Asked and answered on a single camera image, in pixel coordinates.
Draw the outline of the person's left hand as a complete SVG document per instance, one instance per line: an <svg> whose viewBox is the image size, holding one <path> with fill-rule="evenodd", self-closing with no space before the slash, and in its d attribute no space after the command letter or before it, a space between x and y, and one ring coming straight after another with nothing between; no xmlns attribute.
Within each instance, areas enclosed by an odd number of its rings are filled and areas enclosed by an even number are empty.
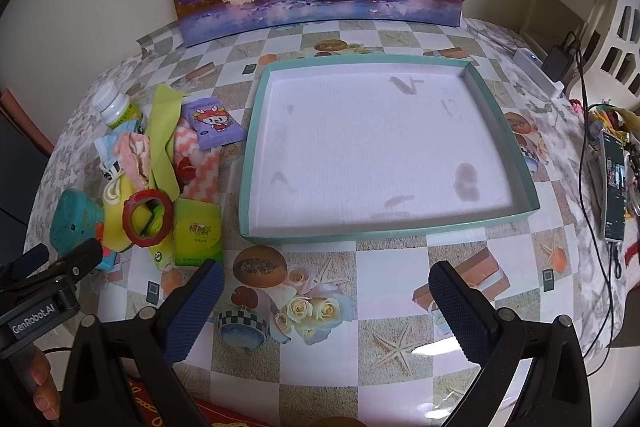
<svg viewBox="0 0 640 427"><path fill-rule="evenodd" d="M34 404L48 421L60 417L60 393L51 375L51 365L46 355L37 347L30 361L29 372L35 383Z"/></svg>

